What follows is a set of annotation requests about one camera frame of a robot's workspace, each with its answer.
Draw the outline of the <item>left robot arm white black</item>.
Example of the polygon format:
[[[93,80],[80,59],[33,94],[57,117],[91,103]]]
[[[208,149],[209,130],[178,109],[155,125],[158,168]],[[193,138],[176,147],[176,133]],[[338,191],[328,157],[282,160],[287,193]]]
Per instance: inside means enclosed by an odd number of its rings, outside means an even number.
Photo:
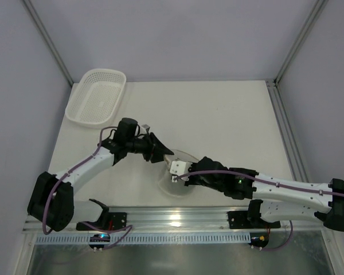
[[[79,230],[110,232],[110,208],[95,199],[75,201],[75,194],[128,154],[140,154],[151,163],[162,162],[165,156],[173,155],[149,127],[140,126],[134,119],[123,118],[108,130],[109,136],[100,137],[95,151],[80,163],[61,172],[45,171],[38,176],[27,212],[42,223],[44,234],[62,231],[70,223],[76,223]]]

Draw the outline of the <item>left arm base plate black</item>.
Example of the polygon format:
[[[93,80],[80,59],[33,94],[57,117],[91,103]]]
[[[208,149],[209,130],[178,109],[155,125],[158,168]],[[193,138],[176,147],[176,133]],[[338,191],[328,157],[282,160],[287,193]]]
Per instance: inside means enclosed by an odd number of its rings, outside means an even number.
[[[108,231],[120,230],[127,225],[126,212],[109,212],[105,217],[104,228]]]

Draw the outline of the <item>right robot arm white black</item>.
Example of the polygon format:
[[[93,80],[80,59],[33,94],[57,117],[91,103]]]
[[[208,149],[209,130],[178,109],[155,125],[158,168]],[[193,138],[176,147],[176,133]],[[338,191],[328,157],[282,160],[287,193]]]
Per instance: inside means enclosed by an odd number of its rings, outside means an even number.
[[[199,185],[226,197],[248,199],[251,222],[310,220],[344,232],[344,180],[328,183],[282,180],[246,168],[225,167],[204,157],[179,176],[186,185]]]

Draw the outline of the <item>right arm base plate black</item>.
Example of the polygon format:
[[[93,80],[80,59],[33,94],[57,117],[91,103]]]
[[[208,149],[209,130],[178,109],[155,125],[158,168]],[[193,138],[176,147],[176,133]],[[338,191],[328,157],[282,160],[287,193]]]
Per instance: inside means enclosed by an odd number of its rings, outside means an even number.
[[[228,223],[230,229],[279,229],[281,224],[267,222],[261,218],[261,214],[254,214],[248,210],[229,211]]]

